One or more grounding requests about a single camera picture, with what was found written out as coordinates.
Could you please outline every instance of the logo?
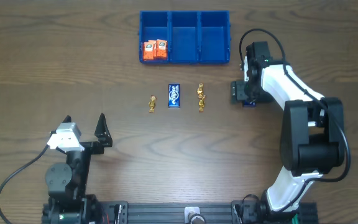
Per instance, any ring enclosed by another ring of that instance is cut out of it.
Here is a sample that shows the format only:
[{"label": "logo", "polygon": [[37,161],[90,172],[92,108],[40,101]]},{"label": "logo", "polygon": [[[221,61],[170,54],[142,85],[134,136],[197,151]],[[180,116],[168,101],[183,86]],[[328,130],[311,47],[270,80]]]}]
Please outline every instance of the logo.
[{"label": "logo", "polygon": [[179,98],[179,86],[172,86],[171,91],[169,91],[169,100],[172,101],[172,104],[176,104]]}]

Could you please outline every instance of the wooden table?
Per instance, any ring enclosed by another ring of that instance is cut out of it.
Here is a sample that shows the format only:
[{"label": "wooden table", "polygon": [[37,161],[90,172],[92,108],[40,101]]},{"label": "wooden table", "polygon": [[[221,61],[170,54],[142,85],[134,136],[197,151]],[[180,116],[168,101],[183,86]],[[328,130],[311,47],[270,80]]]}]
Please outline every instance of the wooden table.
[{"label": "wooden table", "polygon": [[[139,63],[140,10],[230,10],[227,65]],[[0,1],[0,184],[44,147],[70,114],[94,139],[105,113],[114,147],[92,158],[89,194],[128,202],[230,202],[260,195],[282,163],[282,110],[276,103],[230,105],[230,82],[242,78],[238,43],[260,27],[282,42],[297,75],[325,96],[340,98],[352,150],[349,176],[316,183],[303,201],[318,203],[321,223],[358,222],[358,1]],[[269,40],[252,34],[244,45]],[[196,89],[205,85],[204,113]],[[169,83],[180,83],[182,106],[167,108]],[[149,114],[150,95],[157,108]],[[1,195],[14,223],[39,223],[47,202],[47,168],[56,151],[13,178]],[[343,167],[332,170],[335,177]]]}]

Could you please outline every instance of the divided container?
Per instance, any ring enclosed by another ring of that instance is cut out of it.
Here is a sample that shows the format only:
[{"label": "divided container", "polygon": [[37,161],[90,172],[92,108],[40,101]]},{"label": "divided container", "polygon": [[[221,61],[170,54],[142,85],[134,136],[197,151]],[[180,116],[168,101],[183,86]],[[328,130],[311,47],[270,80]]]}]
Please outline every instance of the divided container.
[{"label": "divided container", "polygon": [[[166,40],[167,59],[143,60],[143,43]],[[229,11],[141,11],[139,60],[142,63],[228,63]]]}]

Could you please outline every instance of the orange packet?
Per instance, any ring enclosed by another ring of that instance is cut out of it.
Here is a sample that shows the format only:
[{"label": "orange packet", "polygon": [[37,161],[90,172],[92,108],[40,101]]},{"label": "orange packet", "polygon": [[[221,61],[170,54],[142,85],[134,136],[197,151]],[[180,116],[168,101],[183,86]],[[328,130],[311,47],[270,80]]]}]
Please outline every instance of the orange packet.
[{"label": "orange packet", "polygon": [[157,41],[156,40],[149,40],[149,43],[153,43],[153,51],[154,51],[154,59],[157,58],[157,49],[156,49],[156,45],[157,45]]},{"label": "orange packet", "polygon": [[154,48],[153,43],[143,43],[143,60],[154,60]]},{"label": "orange packet", "polygon": [[157,39],[157,58],[167,59],[167,41]]}]

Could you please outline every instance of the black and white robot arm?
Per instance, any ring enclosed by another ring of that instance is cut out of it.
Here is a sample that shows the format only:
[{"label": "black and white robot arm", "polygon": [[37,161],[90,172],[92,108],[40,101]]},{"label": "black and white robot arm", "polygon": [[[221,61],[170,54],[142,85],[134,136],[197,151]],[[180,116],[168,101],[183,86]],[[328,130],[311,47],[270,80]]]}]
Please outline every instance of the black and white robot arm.
[{"label": "black and white robot arm", "polygon": [[[277,41],[283,53],[277,38],[266,33]],[[283,60],[274,60],[267,42],[247,46],[241,67],[244,79],[232,82],[232,103],[255,106],[276,101],[284,110],[280,139],[283,167],[274,184],[264,191],[257,213],[260,222],[287,220],[294,216],[299,201],[313,182],[339,181],[350,168],[342,103],[337,98],[325,98],[303,83],[285,61],[284,53]],[[323,132],[309,134],[310,127],[322,128]],[[333,167],[343,163],[345,154],[346,168],[342,176],[322,179]]]}]

